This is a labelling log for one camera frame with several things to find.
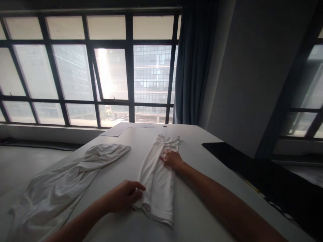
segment black mat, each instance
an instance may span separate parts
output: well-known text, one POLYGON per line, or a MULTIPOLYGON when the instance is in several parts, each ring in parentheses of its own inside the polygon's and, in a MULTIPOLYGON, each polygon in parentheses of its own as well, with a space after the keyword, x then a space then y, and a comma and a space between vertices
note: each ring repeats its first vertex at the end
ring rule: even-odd
POLYGON ((63 142, 48 142, 48 141, 35 141, 35 140, 22 140, 14 138, 6 138, 0 140, 0 146, 18 146, 18 147, 31 147, 31 148, 45 148, 63 151, 75 151, 82 147, 82 144, 70 144, 63 142))
POLYGON ((229 169, 294 218, 312 237, 323 241, 323 188, 265 159, 252 159, 227 143, 202 144, 229 169))

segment white cloth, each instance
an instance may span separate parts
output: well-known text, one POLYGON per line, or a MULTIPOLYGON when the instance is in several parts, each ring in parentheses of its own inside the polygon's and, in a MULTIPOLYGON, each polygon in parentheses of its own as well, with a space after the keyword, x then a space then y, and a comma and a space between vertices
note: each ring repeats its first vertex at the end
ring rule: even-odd
POLYGON ((159 159, 165 150, 178 151, 179 136, 158 135, 148 152, 139 174, 139 182, 146 187, 142 198, 133 204, 158 222, 173 226, 174 172, 159 159))
POLYGON ((130 146, 106 144, 91 147, 83 158, 32 179, 13 205, 10 241, 43 241, 61 229, 100 169, 116 161, 130 146))

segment window pane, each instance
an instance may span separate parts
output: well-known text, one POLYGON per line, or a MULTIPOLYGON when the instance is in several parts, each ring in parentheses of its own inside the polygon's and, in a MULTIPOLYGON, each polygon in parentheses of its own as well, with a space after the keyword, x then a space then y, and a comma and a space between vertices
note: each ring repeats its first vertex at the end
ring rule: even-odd
POLYGON ((103 98, 128 100, 124 49, 94 49, 94 51, 103 98))
POLYGON ((315 116, 316 113, 289 112, 285 118, 281 135, 304 137, 315 116))
POLYGON ((126 39, 125 16, 88 16, 90 39, 126 39))
POLYGON ((51 39, 85 39, 81 16, 46 17, 51 39))
POLYGON ((316 132, 314 138, 323 138, 323 124, 321 124, 321 127, 316 132))
POLYGON ((135 123, 165 123, 166 108, 135 106, 135 123))
POLYGON ((5 40, 6 39, 6 35, 4 34, 3 28, 0 25, 0 40, 5 40))
POLYGON ((95 107, 92 104, 66 104, 71 125, 97 127, 95 107))
POLYGON ((174 108, 170 108, 169 110, 169 121, 168 123, 173 123, 173 116, 174 116, 174 108))
POLYGON ((65 125, 60 104, 33 103, 33 105, 40 123, 65 125))
POLYGON ((26 96, 8 48, 0 48, 0 87, 3 95, 26 96))
POLYGON ((181 33, 181 23, 182 23, 182 16, 178 16, 178 26, 177 26, 177 39, 179 39, 179 34, 181 33))
POLYGON ((319 109, 323 104, 323 45, 315 45, 302 72, 292 107, 319 109))
POLYGON ((171 104, 173 104, 174 100, 175 100, 175 80, 176 80, 177 53, 178 53, 178 45, 176 45, 176 49, 175 49, 175 62, 174 62, 171 104))
POLYGON ((64 98, 93 101, 85 45, 53 45, 64 98))
POLYGON ((58 99, 44 45, 14 45, 31 98, 58 99))
POLYGON ((11 122, 36 123, 28 102, 3 101, 11 122))
POLYGON ((102 127, 113 127, 120 122, 129 122, 129 106, 99 105, 102 127))
POLYGON ((167 103, 170 45, 134 46, 135 102, 167 103))
POLYGON ((2 112, 1 112, 1 110, 0 110, 0 122, 5 122, 6 120, 5 120, 5 118, 4 118, 4 116, 3 116, 3 114, 2 114, 2 112))
POLYGON ((37 17, 5 18, 11 39, 43 39, 37 17))
POLYGON ((174 16, 134 16, 134 39, 172 39, 174 16))

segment left hand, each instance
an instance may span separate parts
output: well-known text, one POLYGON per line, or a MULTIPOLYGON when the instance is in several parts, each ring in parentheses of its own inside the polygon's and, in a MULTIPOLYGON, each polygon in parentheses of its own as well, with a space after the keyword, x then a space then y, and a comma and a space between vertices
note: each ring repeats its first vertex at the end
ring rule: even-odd
POLYGON ((117 213, 124 211, 142 197, 146 188, 137 181, 124 180, 115 188, 103 195, 99 200, 105 213, 117 213))

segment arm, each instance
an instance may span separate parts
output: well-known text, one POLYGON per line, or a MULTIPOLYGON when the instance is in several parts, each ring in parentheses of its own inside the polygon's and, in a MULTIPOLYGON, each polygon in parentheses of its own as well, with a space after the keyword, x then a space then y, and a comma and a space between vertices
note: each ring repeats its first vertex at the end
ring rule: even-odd
POLYGON ((190 181, 215 216, 238 241, 287 241, 244 201, 186 164, 178 152, 167 151, 165 157, 160 159, 190 181))
POLYGON ((95 201, 79 216, 65 225, 60 231, 50 236, 48 242, 56 241, 82 241, 91 228, 104 215, 110 212, 121 212, 142 197, 146 188, 137 181, 125 180, 100 199, 95 201))

